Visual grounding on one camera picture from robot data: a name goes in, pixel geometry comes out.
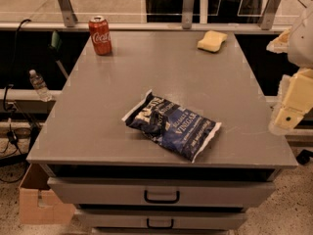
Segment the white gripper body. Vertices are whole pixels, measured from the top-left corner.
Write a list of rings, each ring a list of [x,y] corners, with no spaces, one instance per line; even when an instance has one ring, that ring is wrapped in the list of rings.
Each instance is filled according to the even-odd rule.
[[[301,68],[313,68],[313,5],[302,12],[291,28],[288,59]]]

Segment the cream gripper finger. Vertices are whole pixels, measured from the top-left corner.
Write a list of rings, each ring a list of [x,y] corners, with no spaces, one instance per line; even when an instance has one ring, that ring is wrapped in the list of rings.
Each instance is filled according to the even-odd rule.
[[[290,29],[283,31],[278,37],[273,39],[266,46],[266,50],[272,53],[287,53],[289,49]]]
[[[313,109],[313,70],[301,68],[293,76],[283,75],[268,125],[275,135],[290,133]]]

